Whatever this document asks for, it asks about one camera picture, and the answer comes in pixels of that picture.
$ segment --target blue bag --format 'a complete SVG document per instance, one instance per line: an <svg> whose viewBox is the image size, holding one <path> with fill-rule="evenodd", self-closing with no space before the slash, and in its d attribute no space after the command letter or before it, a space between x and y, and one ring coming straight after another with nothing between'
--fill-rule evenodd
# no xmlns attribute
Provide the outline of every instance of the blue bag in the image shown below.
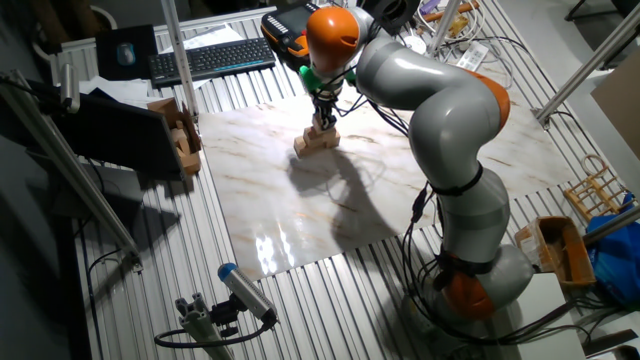
<svg viewBox="0 0 640 360"><path fill-rule="evenodd" d="M594 217L587 232L616 216ZM614 299L626 306L640 302L640 224L609 234L587 251L596 280Z"/></svg>

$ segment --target monitor screen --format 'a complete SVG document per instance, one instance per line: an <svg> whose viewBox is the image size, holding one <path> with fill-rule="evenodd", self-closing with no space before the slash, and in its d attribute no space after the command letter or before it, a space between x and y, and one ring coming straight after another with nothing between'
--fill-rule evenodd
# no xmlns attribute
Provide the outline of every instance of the monitor screen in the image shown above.
<svg viewBox="0 0 640 360"><path fill-rule="evenodd" d="M311 16L311 12L305 7L297 7L282 14L276 15L278 21L282 23L287 29L293 31L296 34L302 33L302 30L307 28L307 21Z"/></svg>
<svg viewBox="0 0 640 360"><path fill-rule="evenodd" d="M33 81L29 85L59 101L59 88ZM77 155L128 167L153 179L185 177L162 114L82 94L76 114L52 118Z"/></svg>

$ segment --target wooden holder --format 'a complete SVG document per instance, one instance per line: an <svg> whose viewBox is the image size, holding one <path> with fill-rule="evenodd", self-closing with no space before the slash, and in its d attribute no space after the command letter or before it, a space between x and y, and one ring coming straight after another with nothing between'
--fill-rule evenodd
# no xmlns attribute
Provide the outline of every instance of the wooden holder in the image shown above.
<svg viewBox="0 0 640 360"><path fill-rule="evenodd" d="M609 169L609 166L605 166L602 170L593 175L589 175L586 179L582 180L578 185L564 191L564 196L571 202L573 207L578 210L580 215L587 220L591 221L594 216L602 216L606 214L614 215L619 214L620 209L623 209L633 202L631 200L625 204L618 206L615 202L615 198L622 194L624 190L620 190L614 194L609 194L605 188L607 185L614 182L617 177L613 177L611 180L604 181L602 174ZM587 207L584 204L584 200L587 198L595 199L596 205Z"/></svg>

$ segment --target keyboard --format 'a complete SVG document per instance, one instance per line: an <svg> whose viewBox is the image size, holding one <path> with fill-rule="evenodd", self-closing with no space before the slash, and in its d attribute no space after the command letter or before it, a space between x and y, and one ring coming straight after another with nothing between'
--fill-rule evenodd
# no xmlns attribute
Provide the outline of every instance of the keyboard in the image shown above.
<svg viewBox="0 0 640 360"><path fill-rule="evenodd" d="M260 70L275 65L276 59L265 38L232 41L187 50L191 78L206 80ZM151 82L155 88L180 84L173 53L149 56Z"/></svg>

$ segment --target marble board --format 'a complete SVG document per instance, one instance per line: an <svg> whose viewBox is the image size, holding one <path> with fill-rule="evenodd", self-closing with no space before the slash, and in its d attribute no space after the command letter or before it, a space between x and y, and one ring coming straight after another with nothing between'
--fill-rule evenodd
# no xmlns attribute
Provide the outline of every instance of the marble board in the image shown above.
<svg viewBox="0 0 640 360"><path fill-rule="evenodd" d="M523 96L511 90L510 97L509 121L480 150L480 162L502 178L511 198L573 179ZM338 106L348 109L358 94L345 88L340 98ZM293 139L312 113L305 96L200 115L233 250L252 280L404 233L425 184L408 139L368 105L338 119L337 149L298 159ZM410 121L411 114L400 116ZM417 227L433 219L428 206Z"/></svg>

